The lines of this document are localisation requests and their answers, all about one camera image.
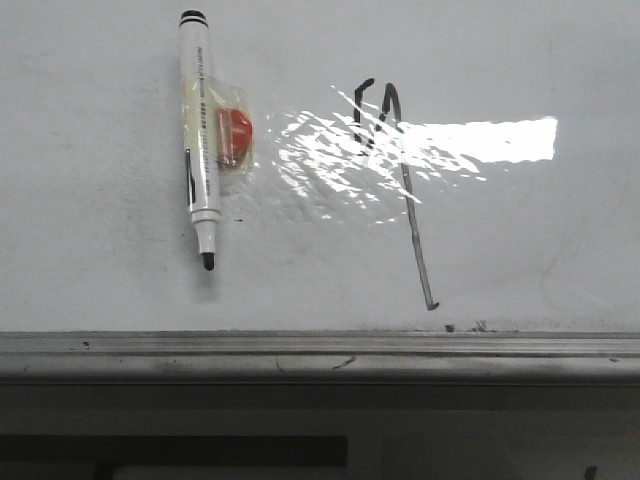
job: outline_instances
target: metal ledge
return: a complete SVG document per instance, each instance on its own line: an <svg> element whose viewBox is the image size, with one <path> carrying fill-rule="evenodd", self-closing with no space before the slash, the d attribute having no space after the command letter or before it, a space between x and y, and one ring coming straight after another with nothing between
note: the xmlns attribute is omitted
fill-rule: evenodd
<svg viewBox="0 0 640 480"><path fill-rule="evenodd" d="M3 333L0 383L640 384L640 335Z"/></svg>

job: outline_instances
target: white board surface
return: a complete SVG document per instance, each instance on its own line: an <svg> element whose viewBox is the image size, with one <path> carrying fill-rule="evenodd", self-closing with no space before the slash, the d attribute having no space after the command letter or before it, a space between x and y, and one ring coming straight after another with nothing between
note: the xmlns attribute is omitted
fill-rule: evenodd
<svg viewBox="0 0 640 480"><path fill-rule="evenodd" d="M185 205L189 8L255 129L213 274ZM16 1L0 18L0 330L638 331L638 2ZM365 113L386 82L402 103L432 312L398 137L354 155L369 77Z"/></svg>

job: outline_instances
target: whiteboard marker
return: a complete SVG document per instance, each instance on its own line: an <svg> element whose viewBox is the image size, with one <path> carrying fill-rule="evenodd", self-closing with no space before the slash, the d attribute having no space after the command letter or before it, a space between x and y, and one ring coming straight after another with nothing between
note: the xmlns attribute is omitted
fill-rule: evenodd
<svg viewBox="0 0 640 480"><path fill-rule="evenodd" d="M220 180L209 26L206 17L188 10L180 17L180 73L189 216L198 236L204 268L213 270L216 227L220 221Z"/></svg>

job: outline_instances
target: whiteboard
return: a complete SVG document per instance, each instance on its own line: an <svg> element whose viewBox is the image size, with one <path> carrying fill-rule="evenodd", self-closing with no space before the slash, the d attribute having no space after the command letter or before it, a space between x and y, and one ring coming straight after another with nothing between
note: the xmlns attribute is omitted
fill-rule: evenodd
<svg viewBox="0 0 640 480"><path fill-rule="evenodd" d="M188 223L178 18L256 165ZM635 1L2 2L0 329L637 332ZM385 84L402 103L367 155ZM427 311L400 164L438 309Z"/></svg>

